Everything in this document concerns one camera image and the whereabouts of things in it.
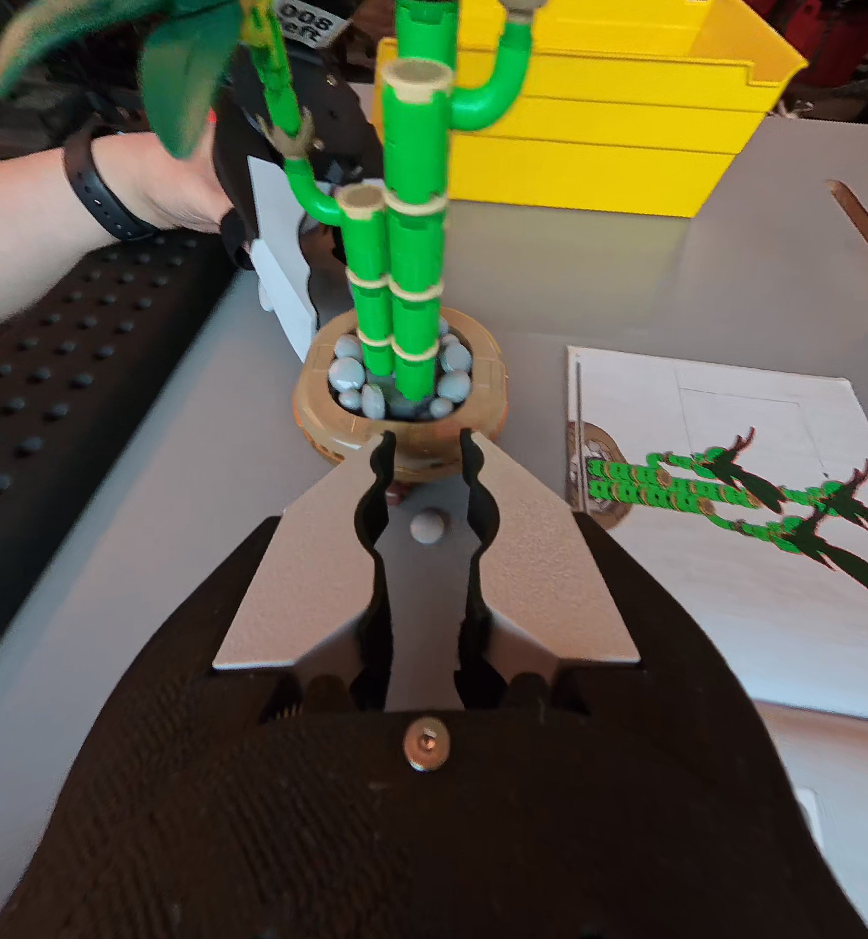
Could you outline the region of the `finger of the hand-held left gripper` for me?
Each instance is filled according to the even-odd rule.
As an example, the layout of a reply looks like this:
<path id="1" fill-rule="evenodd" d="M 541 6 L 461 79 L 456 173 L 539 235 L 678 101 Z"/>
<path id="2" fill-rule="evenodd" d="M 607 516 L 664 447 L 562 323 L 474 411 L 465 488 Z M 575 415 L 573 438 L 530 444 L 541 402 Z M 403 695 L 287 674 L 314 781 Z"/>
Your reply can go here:
<path id="1" fill-rule="evenodd" d="M 258 229 L 250 258 L 258 277 L 259 303 L 276 315 L 289 345 L 305 361 L 319 330 L 319 315 L 310 297 L 311 267 L 299 243 L 305 213 L 277 164 L 249 157 L 248 166 Z"/>

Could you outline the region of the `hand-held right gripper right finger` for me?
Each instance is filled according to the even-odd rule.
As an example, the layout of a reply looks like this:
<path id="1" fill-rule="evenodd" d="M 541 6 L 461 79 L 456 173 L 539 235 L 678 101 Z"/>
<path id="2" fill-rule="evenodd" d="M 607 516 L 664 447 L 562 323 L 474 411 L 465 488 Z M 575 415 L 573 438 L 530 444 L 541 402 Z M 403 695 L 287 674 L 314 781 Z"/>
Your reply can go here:
<path id="1" fill-rule="evenodd" d="M 552 691 L 573 670 L 639 666 L 570 505 L 483 433 L 463 429 L 460 450 L 478 539 L 457 640 L 464 708 L 499 706 L 521 675 Z"/>

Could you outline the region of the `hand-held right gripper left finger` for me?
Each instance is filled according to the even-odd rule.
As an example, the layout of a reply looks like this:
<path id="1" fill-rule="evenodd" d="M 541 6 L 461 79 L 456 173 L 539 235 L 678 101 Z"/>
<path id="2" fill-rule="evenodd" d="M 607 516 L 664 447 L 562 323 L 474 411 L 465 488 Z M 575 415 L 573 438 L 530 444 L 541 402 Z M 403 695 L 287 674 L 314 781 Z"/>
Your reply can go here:
<path id="1" fill-rule="evenodd" d="M 284 510 L 212 662 L 217 673 L 281 672 L 300 689 L 332 677 L 357 709 L 384 710 L 393 628 L 376 545 L 395 443 L 392 431 L 375 435 Z"/>

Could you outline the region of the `green lego bamboo plant model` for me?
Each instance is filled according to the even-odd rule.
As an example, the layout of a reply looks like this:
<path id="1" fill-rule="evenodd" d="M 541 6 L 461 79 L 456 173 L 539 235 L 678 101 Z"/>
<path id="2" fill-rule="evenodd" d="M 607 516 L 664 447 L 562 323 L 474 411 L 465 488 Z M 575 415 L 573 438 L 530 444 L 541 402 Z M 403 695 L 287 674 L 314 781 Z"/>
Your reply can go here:
<path id="1" fill-rule="evenodd" d="M 0 39 L 0 96 L 30 66 L 86 35 L 160 17 L 140 54 L 138 86 L 165 150 L 190 156 L 241 39 L 266 49 L 255 65 L 277 82 L 287 61 L 266 14 L 251 2 L 30 2 Z M 318 187 L 310 151 L 314 122 L 267 93 L 267 139 L 284 156 L 291 191 L 319 226 L 299 243 L 311 267 L 319 330 L 293 395 L 295 420 L 312 446 L 339 463 L 383 431 L 395 434 L 393 477 L 416 485 L 458 472 L 465 428 L 493 439 L 506 417 L 508 378 L 493 337 L 442 304 L 450 201 L 421 214 L 390 205 L 381 181 Z"/>

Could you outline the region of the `lego instruction booklet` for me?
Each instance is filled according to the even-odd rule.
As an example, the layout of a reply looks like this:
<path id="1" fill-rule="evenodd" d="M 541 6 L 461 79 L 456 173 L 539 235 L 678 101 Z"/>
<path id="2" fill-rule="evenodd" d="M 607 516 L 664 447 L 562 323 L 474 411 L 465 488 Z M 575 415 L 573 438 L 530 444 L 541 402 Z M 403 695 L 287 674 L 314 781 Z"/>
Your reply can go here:
<path id="1" fill-rule="evenodd" d="M 567 351 L 566 500 L 752 698 L 868 719 L 868 420 L 847 380 Z"/>

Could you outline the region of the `person's left hand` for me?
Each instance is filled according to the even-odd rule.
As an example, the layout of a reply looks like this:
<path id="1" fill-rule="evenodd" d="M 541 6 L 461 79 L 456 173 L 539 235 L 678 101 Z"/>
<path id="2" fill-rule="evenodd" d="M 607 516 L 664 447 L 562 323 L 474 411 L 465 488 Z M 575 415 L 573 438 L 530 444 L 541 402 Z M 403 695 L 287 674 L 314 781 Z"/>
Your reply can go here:
<path id="1" fill-rule="evenodd" d="M 216 177 L 215 125 L 207 123 L 187 158 L 174 158 L 153 133 L 96 139 L 92 156 L 102 181 L 137 219 L 155 228 L 218 233 L 233 205 Z"/>

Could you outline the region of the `black wristband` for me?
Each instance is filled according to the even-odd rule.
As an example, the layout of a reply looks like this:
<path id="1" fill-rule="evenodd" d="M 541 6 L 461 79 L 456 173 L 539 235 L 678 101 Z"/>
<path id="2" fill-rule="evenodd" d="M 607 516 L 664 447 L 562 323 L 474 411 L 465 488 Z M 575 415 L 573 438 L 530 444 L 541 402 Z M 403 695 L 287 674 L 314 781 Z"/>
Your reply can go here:
<path id="1" fill-rule="evenodd" d="M 133 214 L 107 186 L 92 151 L 96 140 L 116 135 L 116 130 L 97 116 L 70 135 L 62 148 L 64 175 L 79 202 L 91 217 L 115 240 L 146 241 L 160 229 Z"/>

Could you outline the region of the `stacked yellow storage bins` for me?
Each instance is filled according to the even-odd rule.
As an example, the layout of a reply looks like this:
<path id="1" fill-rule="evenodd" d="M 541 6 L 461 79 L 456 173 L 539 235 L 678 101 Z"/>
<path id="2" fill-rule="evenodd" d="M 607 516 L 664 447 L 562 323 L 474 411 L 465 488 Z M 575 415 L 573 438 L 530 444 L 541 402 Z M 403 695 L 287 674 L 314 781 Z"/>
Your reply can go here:
<path id="1" fill-rule="evenodd" d="M 807 61 L 748 2 L 392 2 L 390 205 L 691 219 Z"/>

